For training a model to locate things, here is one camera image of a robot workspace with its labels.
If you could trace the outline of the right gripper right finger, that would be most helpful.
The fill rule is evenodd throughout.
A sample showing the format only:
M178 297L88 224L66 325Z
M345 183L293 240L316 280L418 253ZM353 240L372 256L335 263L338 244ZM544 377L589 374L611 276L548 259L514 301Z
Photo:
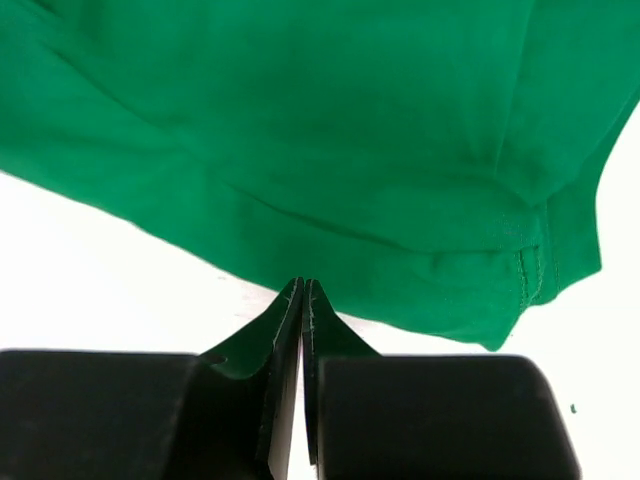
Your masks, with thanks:
M384 355L310 280L302 307L310 463L322 479L578 479L550 384L518 355Z

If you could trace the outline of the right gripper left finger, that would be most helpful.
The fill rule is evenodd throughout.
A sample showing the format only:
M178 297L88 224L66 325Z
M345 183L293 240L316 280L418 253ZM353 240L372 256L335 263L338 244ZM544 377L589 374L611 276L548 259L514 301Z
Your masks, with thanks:
M304 282L199 354L5 350L5 479L283 479Z

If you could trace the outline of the green t-shirt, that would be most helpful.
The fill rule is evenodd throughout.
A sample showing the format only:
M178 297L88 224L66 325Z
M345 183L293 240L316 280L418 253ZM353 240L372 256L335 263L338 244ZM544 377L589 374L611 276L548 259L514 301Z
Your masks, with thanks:
M601 267L635 1L5 1L1 168L251 282L499 349Z

